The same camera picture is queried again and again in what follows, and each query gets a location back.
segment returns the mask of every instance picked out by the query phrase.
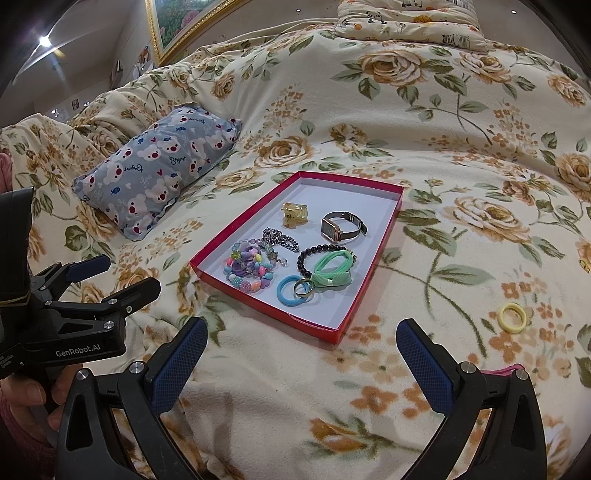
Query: yellow hair tie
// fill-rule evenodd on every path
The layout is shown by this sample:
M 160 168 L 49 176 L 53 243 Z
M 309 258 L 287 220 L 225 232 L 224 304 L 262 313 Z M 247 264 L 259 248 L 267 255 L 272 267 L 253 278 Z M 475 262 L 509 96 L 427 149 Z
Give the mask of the yellow hair tie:
M 505 310 L 513 310 L 514 312 L 517 312 L 519 314 L 519 316 L 521 317 L 521 324 L 518 327 L 513 327 L 505 322 L 505 319 L 503 318 Z M 499 320 L 499 325 L 501 325 L 501 328 L 509 333 L 521 333 L 527 325 L 527 315 L 525 314 L 525 310 L 522 309 L 516 303 L 507 303 L 506 305 L 503 305 L 497 312 L 497 317 Z

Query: painting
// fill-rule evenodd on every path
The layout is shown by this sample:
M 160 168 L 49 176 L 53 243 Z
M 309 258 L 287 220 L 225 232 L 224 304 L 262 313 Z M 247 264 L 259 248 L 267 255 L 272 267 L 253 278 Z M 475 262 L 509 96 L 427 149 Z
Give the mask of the painting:
M 154 57 L 159 66 L 249 0 L 145 0 Z

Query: silver chain bracelet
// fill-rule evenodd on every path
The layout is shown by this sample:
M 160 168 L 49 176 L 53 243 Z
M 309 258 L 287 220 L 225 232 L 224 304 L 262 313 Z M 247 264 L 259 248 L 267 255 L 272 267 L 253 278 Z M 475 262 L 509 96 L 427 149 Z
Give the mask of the silver chain bracelet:
M 261 248 L 265 250 L 267 258 L 269 260 L 275 260 L 276 262 L 279 262 L 279 265 L 282 267 L 287 266 L 287 259 L 279 258 L 279 255 L 273 248 L 274 246 L 279 245 L 295 253 L 300 251 L 298 242 L 296 242 L 292 237 L 284 235 L 280 230 L 276 230 L 274 228 L 265 228 L 263 230 L 260 245 Z
M 275 228 L 265 228 L 262 232 L 262 240 L 267 242 L 272 247 L 279 245 L 295 253 L 300 251 L 298 242 L 296 242 L 292 237 L 284 235 L 281 230 L 277 230 Z

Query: human hand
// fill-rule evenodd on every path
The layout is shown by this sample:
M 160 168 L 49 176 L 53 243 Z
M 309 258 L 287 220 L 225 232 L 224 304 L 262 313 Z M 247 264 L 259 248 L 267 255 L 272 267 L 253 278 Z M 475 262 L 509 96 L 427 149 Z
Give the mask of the human hand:
M 61 423 L 61 415 L 64 411 L 64 403 L 68 398 L 70 386 L 76 372 L 82 368 L 82 364 L 67 365 L 61 371 L 60 376 L 51 388 L 51 397 L 59 407 L 47 417 L 49 426 L 58 430 Z M 6 398 L 14 419 L 25 432 L 39 442 L 45 442 L 46 436 L 41 426 L 37 423 L 29 407 L 44 405 L 46 394 L 42 386 L 23 375 L 13 374 L 0 380 L 0 390 Z

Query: gold picture frame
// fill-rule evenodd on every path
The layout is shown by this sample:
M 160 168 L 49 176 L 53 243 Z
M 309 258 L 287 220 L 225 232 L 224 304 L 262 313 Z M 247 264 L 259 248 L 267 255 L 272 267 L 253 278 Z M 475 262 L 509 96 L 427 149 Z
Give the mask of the gold picture frame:
M 158 66 L 171 63 L 196 37 L 250 0 L 201 0 L 206 4 L 205 7 L 180 29 L 167 45 L 163 45 L 164 34 L 161 33 L 161 25 L 158 22 L 156 2 L 167 1 L 178 3 L 178 0 L 145 0 L 150 39 Z

